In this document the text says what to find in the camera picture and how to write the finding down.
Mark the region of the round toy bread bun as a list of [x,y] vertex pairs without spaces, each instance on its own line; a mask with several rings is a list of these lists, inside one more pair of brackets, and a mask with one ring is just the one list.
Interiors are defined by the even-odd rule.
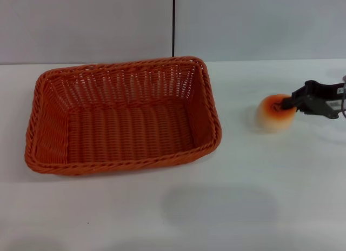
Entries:
[[256,110],[256,123],[264,131],[276,133],[288,129],[296,114],[296,107],[282,109],[281,103],[289,98],[285,94],[270,95],[264,98]]

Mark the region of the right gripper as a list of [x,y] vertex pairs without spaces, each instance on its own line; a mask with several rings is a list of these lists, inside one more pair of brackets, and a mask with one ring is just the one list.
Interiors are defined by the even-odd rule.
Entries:
[[322,84],[309,80],[304,86],[294,91],[290,97],[284,98],[281,102],[282,109],[297,110],[305,115],[324,116],[329,119],[338,119],[339,110],[334,110],[327,104],[327,100],[346,99],[346,75],[342,78],[344,83]]

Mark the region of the orange woven plastic basket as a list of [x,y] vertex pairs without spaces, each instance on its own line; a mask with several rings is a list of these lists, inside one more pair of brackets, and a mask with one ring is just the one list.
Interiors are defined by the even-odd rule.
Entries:
[[38,78],[25,162],[71,176],[162,168],[212,153],[221,138],[201,59],[87,64]]

